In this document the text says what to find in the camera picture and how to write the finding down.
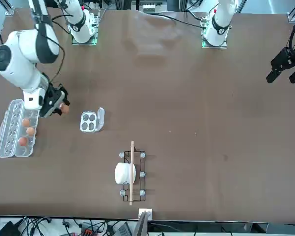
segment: brown table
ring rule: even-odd
[[[32,24],[17,9],[3,37]],[[292,25],[239,14],[232,26],[226,50],[202,49],[198,28],[135,11],[107,11],[95,47],[72,46],[55,26],[70,114],[39,120],[31,158],[0,159],[0,214],[137,218],[152,208],[154,219],[295,223],[295,84],[291,71],[266,82]],[[40,68],[52,77],[60,61]],[[0,76],[0,124],[20,97]],[[103,131],[82,133],[81,113],[99,106]],[[147,153],[146,201],[133,206],[114,181],[131,140]]]

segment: brown egg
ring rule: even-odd
[[[21,121],[22,126],[29,127],[30,126],[30,120],[29,119],[23,119]]]
[[[20,137],[19,140],[18,140],[18,143],[21,146],[25,146],[27,142],[28,142],[28,139],[25,138],[25,137]]]
[[[30,136],[33,136],[35,134],[35,129],[33,127],[29,127],[26,129],[26,133]]]
[[[62,113],[67,114],[67,113],[69,113],[69,106],[65,105],[64,103],[61,103],[60,110],[62,111]]]

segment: white bracket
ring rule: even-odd
[[[139,209],[138,219],[140,218],[140,215],[144,212],[148,213],[148,220],[152,220],[152,209]]]

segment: white cup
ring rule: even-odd
[[[133,183],[136,178],[136,168],[133,165]],[[130,164],[118,163],[115,168],[116,184],[130,184]]]

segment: clear plastic egg carton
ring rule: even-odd
[[[27,127],[21,125],[24,118],[29,119],[30,126],[36,130],[39,118],[38,110],[25,110],[22,99],[11,101],[0,128],[0,158],[28,157],[33,153],[36,131],[33,136],[26,133]],[[18,144],[20,137],[27,138],[25,146]]]
[[[105,110],[100,107],[95,112],[83,112],[80,121],[80,130],[82,132],[96,132],[100,131],[104,126]]]

